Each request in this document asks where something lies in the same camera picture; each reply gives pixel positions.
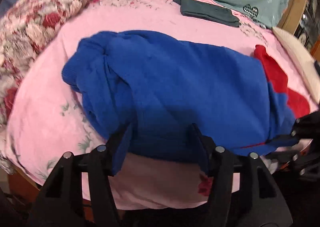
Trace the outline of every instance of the mattress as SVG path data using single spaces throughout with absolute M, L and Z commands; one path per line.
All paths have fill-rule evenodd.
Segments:
M 200 0 L 216 4 L 213 0 Z M 16 95 L 7 127 L 4 153 L 35 182 L 44 184 L 66 151 L 90 152 L 106 142 L 86 120 L 81 96 L 62 81 L 61 70 L 78 42 L 98 31 L 153 30 L 178 40 L 224 46 L 251 55 L 263 45 L 288 75 L 288 87 L 316 104 L 279 41 L 237 11 L 240 28 L 185 17 L 172 0 L 93 0 L 68 21 L 33 64 Z M 212 180 L 198 165 L 161 161 L 127 154 L 122 170 L 109 178 L 116 207 L 122 210 L 190 208 L 205 203 Z M 90 199 L 83 174 L 83 198 Z M 239 187 L 234 175 L 233 191 Z

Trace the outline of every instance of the folded garment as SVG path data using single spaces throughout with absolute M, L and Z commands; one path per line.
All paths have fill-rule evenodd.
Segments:
M 265 141 L 290 134 L 295 121 L 287 87 L 275 92 L 259 60 L 153 31 L 82 39 L 62 78 L 82 93 L 100 135 L 132 122 L 129 151 L 150 158 L 198 162 L 186 137 L 191 123 L 234 153 L 267 154 L 275 147 Z
M 217 5 L 196 0 L 172 0 L 179 4 L 183 16 L 195 17 L 221 23 L 230 27 L 240 27 L 240 20 L 232 11 Z

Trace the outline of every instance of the bed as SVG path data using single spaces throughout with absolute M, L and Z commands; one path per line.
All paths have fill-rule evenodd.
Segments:
M 217 5 L 213 0 L 201 1 Z M 65 151 L 88 153 L 104 143 L 84 116 L 81 96 L 72 92 L 60 76 L 79 40 L 100 30 L 155 30 L 178 40 L 226 46 L 248 56 L 255 45 L 263 45 L 287 74 L 288 87 L 306 98 L 311 112 L 317 109 L 302 76 L 272 31 L 237 11 L 232 13 L 240 19 L 240 28 L 181 16 L 172 0 L 90 0 L 81 10 L 80 15 L 65 20 L 55 38 L 37 36 L 46 44 L 36 52 L 36 56 L 41 55 L 11 100 L 14 105 L 3 136 L 5 145 L 0 150 L 26 178 L 40 185 Z M 238 183 L 239 175 L 235 174 L 233 191 L 239 188 Z M 134 154 L 127 155 L 121 172 L 110 179 L 116 206 L 122 210 L 196 207 L 207 201 L 211 184 L 197 165 Z M 83 197 L 90 199 L 86 175 Z

